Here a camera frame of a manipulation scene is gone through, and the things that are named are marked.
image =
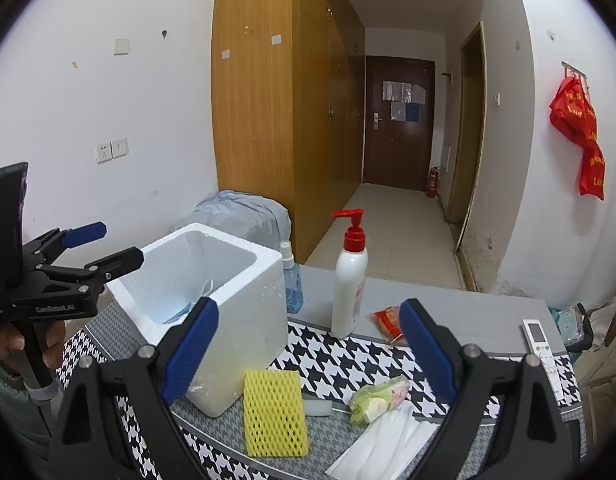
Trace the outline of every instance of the white foam box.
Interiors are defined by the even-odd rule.
[[[243,393],[247,368],[266,368],[288,342],[281,253],[202,224],[190,224],[143,249],[139,270],[108,283],[145,340],[158,345],[174,314],[209,288],[219,327],[187,397],[219,416]]]

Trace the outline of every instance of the white lotion bottle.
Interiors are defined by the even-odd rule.
[[[362,215],[363,209],[344,209],[332,213],[334,217],[349,217],[352,220],[352,226],[345,232],[344,248],[335,270],[331,334],[338,339],[349,336],[355,329],[363,299],[368,251],[365,248],[365,233],[360,227]]]

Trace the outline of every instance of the red bottle cap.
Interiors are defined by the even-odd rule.
[[[365,249],[365,233],[360,228],[363,209],[343,209],[332,213],[332,216],[340,218],[349,217],[352,226],[347,229],[344,235],[344,249],[349,253],[363,253]]]

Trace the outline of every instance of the wooden wardrobe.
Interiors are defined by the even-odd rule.
[[[215,0],[219,189],[283,204],[304,263],[361,182],[364,33],[348,0]]]

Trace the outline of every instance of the tile floor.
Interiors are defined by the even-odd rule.
[[[365,210],[361,227],[368,249],[367,276],[464,288],[453,237],[437,200],[418,191],[361,184],[346,207]],[[306,264],[334,269],[349,225],[349,220],[337,219]]]

